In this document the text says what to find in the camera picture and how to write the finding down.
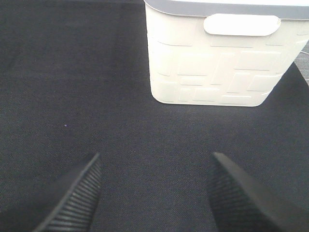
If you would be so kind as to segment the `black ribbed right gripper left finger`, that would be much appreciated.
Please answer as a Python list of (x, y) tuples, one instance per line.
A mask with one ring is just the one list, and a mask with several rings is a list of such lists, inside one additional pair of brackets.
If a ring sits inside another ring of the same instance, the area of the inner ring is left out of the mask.
[(87, 232), (92, 223), (102, 189), (102, 159), (96, 153), (77, 168), (68, 190), (35, 232)]

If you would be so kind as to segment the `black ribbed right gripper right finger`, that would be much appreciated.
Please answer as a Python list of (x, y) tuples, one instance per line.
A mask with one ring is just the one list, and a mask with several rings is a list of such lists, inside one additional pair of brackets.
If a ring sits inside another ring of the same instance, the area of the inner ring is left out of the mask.
[(280, 198), (223, 153), (211, 155), (207, 191), (220, 232), (307, 232), (309, 213)]

